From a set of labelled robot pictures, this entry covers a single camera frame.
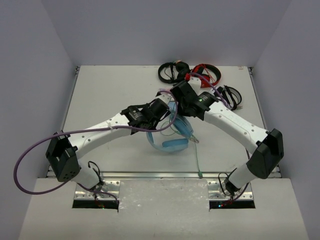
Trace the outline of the light blue headphones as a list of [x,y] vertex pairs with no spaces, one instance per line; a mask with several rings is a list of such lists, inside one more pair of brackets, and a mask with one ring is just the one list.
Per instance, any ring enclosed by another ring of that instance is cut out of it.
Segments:
[[161,131],[160,134],[164,137],[179,136],[179,138],[165,140],[161,144],[155,144],[151,132],[146,133],[146,138],[150,145],[158,151],[165,153],[181,152],[189,147],[190,141],[196,142],[197,139],[194,136],[192,125],[184,116],[177,115],[175,120],[173,120],[176,110],[176,105],[173,100],[169,102],[168,106],[171,112],[168,121],[165,122],[164,125],[169,125],[173,122],[173,124],[169,126],[169,130],[171,130],[172,133],[165,134]]

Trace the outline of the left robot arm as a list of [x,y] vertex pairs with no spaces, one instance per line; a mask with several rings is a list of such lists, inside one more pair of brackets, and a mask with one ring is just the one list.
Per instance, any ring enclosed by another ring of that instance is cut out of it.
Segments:
[[84,132],[54,134],[46,151],[46,158],[60,183],[76,182],[86,189],[99,191],[104,183],[98,170],[94,170],[83,157],[94,149],[142,130],[155,130],[169,111],[171,98],[167,93],[150,103],[131,105],[115,116],[85,129]]

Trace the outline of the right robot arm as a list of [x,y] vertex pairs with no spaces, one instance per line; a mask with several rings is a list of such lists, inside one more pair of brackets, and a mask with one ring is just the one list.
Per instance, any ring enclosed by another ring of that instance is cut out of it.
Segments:
[[212,124],[233,137],[250,153],[250,159],[226,178],[226,191],[234,196],[254,179],[267,179],[284,157],[283,135],[277,130],[260,128],[228,109],[214,94],[186,81],[175,84],[171,93],[178,102],[178,113]]

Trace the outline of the pink cat ear headphones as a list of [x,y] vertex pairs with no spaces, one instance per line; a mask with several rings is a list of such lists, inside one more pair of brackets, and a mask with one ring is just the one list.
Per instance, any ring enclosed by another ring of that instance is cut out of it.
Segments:
[[167,96],[169,98],[173,96],[170,88],[159,88],[156,97],[159,97],[161,95]]

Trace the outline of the white black striped headphones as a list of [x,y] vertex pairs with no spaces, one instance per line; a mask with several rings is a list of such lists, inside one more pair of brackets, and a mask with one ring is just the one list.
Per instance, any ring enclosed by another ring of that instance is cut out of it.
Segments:
[[242,109],[241,103],[242,103],[242,95],[240,92],[231,86],[219,86],[216,89],[216,92],[214,95],[223,103],[226,103],[226,106],[231,110],[240,110]]

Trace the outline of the black headset with microphone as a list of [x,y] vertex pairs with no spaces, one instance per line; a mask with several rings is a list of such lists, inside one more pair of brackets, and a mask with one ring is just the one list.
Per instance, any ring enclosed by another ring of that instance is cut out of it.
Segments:
[[183,81],[191,72],[189,65],[181,60],[165,62],[158,68],[158,79],[165,84],[176,84]]

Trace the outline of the aluminium table rail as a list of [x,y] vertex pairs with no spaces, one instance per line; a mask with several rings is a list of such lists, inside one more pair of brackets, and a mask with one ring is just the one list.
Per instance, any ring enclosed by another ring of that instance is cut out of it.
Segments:
[[[199,178],[198,172],[190,171],[190,172],[120,172],[120,171],[102,171],[101,176],[103,178],[117,178],[117,179],[124,179],[124,178]],[[202,172],[202,177],[205,179],[213,179],[217,178],[219,172]],[[46,178],[55,178],[55,174],[53,170],[48,170],[46,174]],[[269,175],[269,178],[282,178],[281,172],[279,168],[276,167],[276,171],[272,172]]]

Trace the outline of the left metal mounting bracket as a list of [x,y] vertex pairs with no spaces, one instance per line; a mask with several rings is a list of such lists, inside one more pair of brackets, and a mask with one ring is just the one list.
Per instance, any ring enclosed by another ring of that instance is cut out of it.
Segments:
[[[114,180],[114,179],[105,179],[104,185],[102,189],[99,190],[99,192],[107,192],[109,194],[112,194],[119,197],[120,192],[120,186],[121,186],[121,180]],[[74,192],[74,200],[100,200],[100,201],[114,201],[115,198],[113,196],[110,196],[108,194],[96,194],[93,192],[90,192],[88,190],[83,189],[79,185],[76,186],[75,192]]]

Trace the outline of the metal mounting bracket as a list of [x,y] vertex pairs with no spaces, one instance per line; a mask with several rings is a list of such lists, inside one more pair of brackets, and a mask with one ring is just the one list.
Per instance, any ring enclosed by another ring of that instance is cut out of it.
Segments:
[[[99,192],[107,192],[109,194],[112,194],[119,197],[120,192],[120,186],[121,186],[121,180],[114,180],[114,179],[105,179],[104,185],[102,189],[99,190]],[[88,190],[83,189],[79,185],[76,186],[75,192],[74,192],[74,200],[100,200],[100,201],[114,201],[115,198],[113,196],[110,196],[108,194],[96,194],[93,192],[90,192]]]
[[[223,192],[218,179],[207,180],[207,189],[208,197],[212,201],[227,201],[231,198],[230,193],[227,190],[224,190],[225,193]],[[240,194],[242,195],[238,198],[239,201],[249,201],[254,199],[250,183],[248,184],[248,186],[243,186],[239,191],[237,191],[233,198],[235,199]]]

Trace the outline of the right metal mounting bracket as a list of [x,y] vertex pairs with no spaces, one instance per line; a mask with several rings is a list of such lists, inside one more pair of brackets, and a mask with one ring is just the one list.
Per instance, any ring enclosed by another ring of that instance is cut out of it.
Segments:
[[[223,192],[218,179],[207,180],[207,189],[208,197],[212,201],[227,201],[231,198],[230,193],[227,190],[224,190],[225,193]],[[240,194],[242,195],[238,198],[239,201],[249,201],[254,199],[250,183],[248,184],[248,186],[243,186],[239,191],[237,191],[233,198],[235,199]]]

